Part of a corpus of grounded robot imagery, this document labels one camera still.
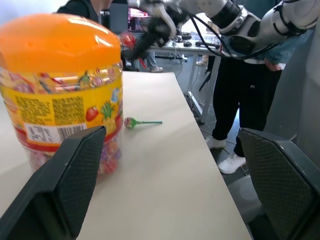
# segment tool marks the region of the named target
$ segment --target black pants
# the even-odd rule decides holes
[[[213,94],[216,125],[212,136],[227,138],[238,108],[241,128],[263,131],[281,73],[270,71],[264,64],[223,58]],[[245,156],[238,137],[234,153]]]

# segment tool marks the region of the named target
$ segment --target desk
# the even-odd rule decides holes
[[[123,158],[99,179],[78,240],[250,240],[175,75],[124,72],[123,92],[126,117],[163,124],[123,129]],[[30,176],[4,131],[11,162],[0,161],[0,215]]]
[[[202,47],[202,46],[197,47],[195,45],[192,45],[190,47],[184,47],[183,43],[177,43],[177,48],[172,46],[172,42],[169,42],[167,45],[165,45],[161,48],[157,47],[157,46],[152,46],[150,49],[155,51],[156,53],[176,53],[177,52],[177,53],[181,53],[181,54],[193,55],[193,63],[192,63],[190,77],[189,77],[188,88],[184,94],[185,94],[185,96],[188,96],[188,98],[193,102],[194,108],[196,109],[196,111],[198,112],[198,114],[200,116],[200,122],[204,124],[206,122],[206,118],[208,116],[210,103],[212,103],[212,100],[213,100],[214,88],[215,88],[215,84],[216,84],[216,80],[217,80],[217,76],[218,76],[218,70],[219,70],[219,66],[220,66],[220,62],[221,62],[221,57],[214,55],[206,47]],[[198,101],[196,100],[195,96],[193,95],[193,91],[192,91],[198,55],[215,56],[212,74],[211,74],[211,77],[210,77],[210,80],[209,80],[207,86],[205,86],[205,101],[204,101],[203,109],[198,104]]]

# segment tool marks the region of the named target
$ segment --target orange lid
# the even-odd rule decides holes
[[[11,72],[81,72],[120,61],[119,38],[84,17],[36,14],[0,27],[0,67]]]

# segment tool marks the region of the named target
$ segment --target green lollipop stick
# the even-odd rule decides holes
[[[127,129],[133,129],[136,125],[139,124],[162,124],[162,121],[137,121],[133,117],[126,117],[124,119],[124,126]]]

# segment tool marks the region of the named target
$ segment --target plastic jar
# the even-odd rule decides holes
[[[100,173],[121,158],[121,45],[103,26],[37,14],[0,27],[1,95],[32,170],[80,130],[105,125]]]

